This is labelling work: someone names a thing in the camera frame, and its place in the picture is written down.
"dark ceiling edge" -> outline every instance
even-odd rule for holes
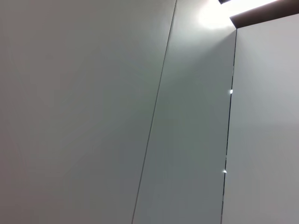
[[[223,3],[228,2],[228,1],[231,1],[231,0],[219,0],[220,4],[223,4]]]
[[[230,17],[236,28],[299,14],[299,0],[278,0]]]

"ceiling light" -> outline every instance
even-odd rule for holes
[[[277,0],[231,0],[221,5],[229,17],[267,5]]]

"white wall panel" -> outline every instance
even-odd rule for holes
[[[0,223],[131,223],[174,3],[0,2]]]
[[[177,1],[134,224],[220,223],[235,28],[214,3]]]
[[[223,224],[299,223],[298,24],[237,32]]]

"white surface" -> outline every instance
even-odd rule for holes
[[[0,2],[0,223],[130,224],[174,0]]]
[[[134,224],[219,224],[235,28],[178,0]]]
[[[298,24],[237,32],[223,224],[299,223]]]

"wall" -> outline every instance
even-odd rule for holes
[[[0,223],[131,223],[174,0],[0,3]]]
[[[299,222],[298,23],[238,29],[223,224]]]
[[[235,28],[214,3],[177,1],[135,224],[221,221]]]

